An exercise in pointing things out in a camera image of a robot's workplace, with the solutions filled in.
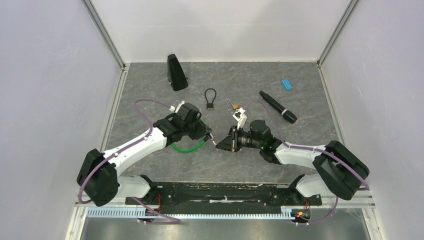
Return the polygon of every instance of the blue block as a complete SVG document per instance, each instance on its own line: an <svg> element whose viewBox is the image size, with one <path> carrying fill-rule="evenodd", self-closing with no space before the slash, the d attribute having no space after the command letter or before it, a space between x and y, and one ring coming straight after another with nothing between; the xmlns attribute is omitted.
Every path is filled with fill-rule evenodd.
<svg viewBox="0 0 424 240"><path fill-rule="evenodd" d="M283 79L281 81L281 85L285 88L286 91L290 91L293 89L292 85L290 84L288 79Z"/></svg>

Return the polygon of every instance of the red wire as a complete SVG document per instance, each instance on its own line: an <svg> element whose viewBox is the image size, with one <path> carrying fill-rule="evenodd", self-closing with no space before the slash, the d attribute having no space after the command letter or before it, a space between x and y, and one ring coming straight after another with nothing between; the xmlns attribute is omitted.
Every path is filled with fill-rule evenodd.
<svg viewBox="0 0 424 240"><path fill-rule="evenodd" d="M159 207L157 208L157 211L160 213L161 212L161 195L157 195L156 199L159 201Z"/></svg>

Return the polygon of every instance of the metal frame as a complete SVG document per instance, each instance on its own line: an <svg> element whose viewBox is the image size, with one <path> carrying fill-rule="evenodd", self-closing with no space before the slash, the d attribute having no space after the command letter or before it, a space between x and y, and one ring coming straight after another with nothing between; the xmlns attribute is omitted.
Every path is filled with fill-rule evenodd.
<svg viewBox="0 0 424 240"><path fill-rule="evenodd" d="M328 106L330 108L331 117L334 122L335 132L337 133L337 137L339 142L346 146L345 137L343 134L343 130L340 127L340 120L336 112L336 108L334 107L332 98L330 96L329 90L327 88L327 83L323 75L323 69L321 66L318 66L319 76L321 77L322 86L324 87L325 96L327 98Z"/></svg>
<svg viewBox="0 0 424 240"><path fill-rule="evenodd" d="M109 118L107 119L106 125L104 127L103 139L101 140L100 151L106 150L109 137L111 136L112 126L115 121L115 116L117 115L118 106L121 101L122 91L124 90L125 81L127 80L128 70L130 69L130 63L128 63L124 69L121 70L119 81L116 86L116 91L113 96L113 102L110 106Z"/></svg>
<svg viewBox="0 0 424 240"><path fill-rule="evenodd" d="M119 65L121 70L124 70L126 64L124 60L122 59L121 55L119 54L118 49L115 46L114 42L112 41L111 36L106 30L106 27L102 22L102 19L100 19L99 13L96 11L96 8L94 7L92 1L91 0L81 0L81 1L84 4L85 9L87 9L88 14L90 14L90 17L94 25L98 29L98 32L100 33L101 37L103 38L104 42L106 43L107 47L112 53L112 56L115 59L116 63Z"/></svg>
<svg viewBox="0 0 424 240"><path fill-rule="evenodd" d="M322 206L310 206L311 209L331 209L333 207L335 197L334 196L321 196ZM68 231L66 233L66 240L79 240L83 232L83 227L87 214L90 208L95 207L94 203L80 204L76 199L74 211L72 214L71 223L69 225ZM108 210L111 208L127 208L129 211L134 208L134 205L125 205L125 197L116 197L108 204L97 207L99 211ZM282 206L281 211L286 209L297 209L303 208L298 206ZM378 215L376 213L376 206L374 200L371 196L370 191L358 191L355 196L350 201L345 201L340 199L337 205L337 209L362 209L365 224L368 229L371 240L384 240L384 236L381 231L380 224L378 222ZM184 215L179 216L183 219L195 219L197 216L193 215ZM269 216L253 216L256 219L267 219Z"/></svg>
<svg viewBox="0 0 424 240"><path fill-rule="evenodd" d="M100 147L101 150L105 150L106 144L108 142L108 139L112 130L112 125L118 110L121 94L124 89L125 80L129 70L129 64L126 65L124 61L122 60L118 50L116 49L111 37L109 36L91 0L82 0L82 2L84 6L86 7L88 13L90 14L90 17L92 18L97 29L99 30L103 40L106 42L107 46L109 47L116 63L121 67L121 75L119 77L119 82L118 82L117 89L113 98L113 103L110 109L110 115L105 125L105 131L104 131L104 135L103 135L103 139L102 139L101 147ZM331 96L327 89L327 84L322 72L322 64L324 63L327 56L329 55L332 47L337 41L339 35L341 34L341 31L345 27L346 22L350 18L358 2L359 0L351 0L349 2L346 10L344 11L340 21L338 22L334 32L332 33L330 39L328 40L328 43L326 44L321 56L319 57L317 61L319 75L321 77L322 85L325 91L325 95L327 97L328 105L330 107L331 116L334 121L337 136L339 138L339 141L343 143L344 145L346 145L344 141L344 134L340 127L340 121L339 121L337 112L335 110ZM323 203L322 206L311 206L311 208L313 209L332 208L334 204L334 200L335 200L334 196L321 196L321 199ZM65 237L66 240L79 240L81 238L81 234L83 232L83 228L84 228L84 224L87 218L89 208L92 208L94 206L95 205L93 203L81 205L78 202L78 200L76 201L74 211L72 213L72 218L68 227L68 231L66 233L66 237ZM98 209L102 210L102 208L106 209L111 207L112 208L128 208L128 209L134 208L134 206L132 205L125 205L125 198L121 197L121 198L114 198L110 203L106 204L104 207L98 207ZM288 208L296 209L298 207L297 206L282 206L281 207L282 210L288 209ZM353 199L350 201L345 201L342 199L339 200L337 209L351 209L351 208L362 209L363 215L365 217L365 224L368 229L371 240L385 239L381 231L380 223L378 222L378 214L376 212L376 206L374 204L374 200L371 196L370 191L358 191L353 197Z"/></svg>
<svg viewBox="0 0 424 240"><path fill-rule="evenodd" d="M322 51L321 56L319 57L317 61L319 68L323 65L324 61L327 59L327 56L329 55L331 49L333 48L334 44L339 38L340 33L342 32L343 28L345 27L346 23L351 17L352 12L355 10L356 6L358 5L358 2L359 0L350 0L346 10L344 10L343 15L338 21L337 26L335 27L330 39L327 42L327 45L325 45L324 50Z"/></svg>

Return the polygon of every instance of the white wall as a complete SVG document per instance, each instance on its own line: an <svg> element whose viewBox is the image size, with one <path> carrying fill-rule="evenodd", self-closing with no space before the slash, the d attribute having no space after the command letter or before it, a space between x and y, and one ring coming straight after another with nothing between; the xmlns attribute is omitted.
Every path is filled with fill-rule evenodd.
<svg viewBox="0 0 424 240"><path fill-rule="evenodd" d="M316 61L349 0L92 0L126 62Z"/></svg>
<svg viewBox="0 0 424 240"><path fill-rule="evenodd" d="M363 0L323 65L385 236L424 235L424 1Z"/></svg>
<svg viewBox="0 0 424 240"><path fill-rule="evenodd" d="M0 233L64 239L119 68L80 0L0 8Z"/></svg>

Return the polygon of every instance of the black microphone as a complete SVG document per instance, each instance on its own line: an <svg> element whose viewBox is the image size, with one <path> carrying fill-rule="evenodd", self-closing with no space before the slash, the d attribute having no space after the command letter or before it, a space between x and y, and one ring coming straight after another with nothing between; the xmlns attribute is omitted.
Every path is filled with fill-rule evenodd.
<svg viewBox="0 0 424 240"><path fill-rule="evenodd" d="M294 124L296 122L298 118L296 117L296 115L293 114L293 112L287 110L285 107L279 104L279 102L277 102L274 98L272 98L265 92L260 91L259 94L262 96L265 102L267 102L269 105L271 105L271 107L277 110L285 120L287 120L291 124Z"/></svg>

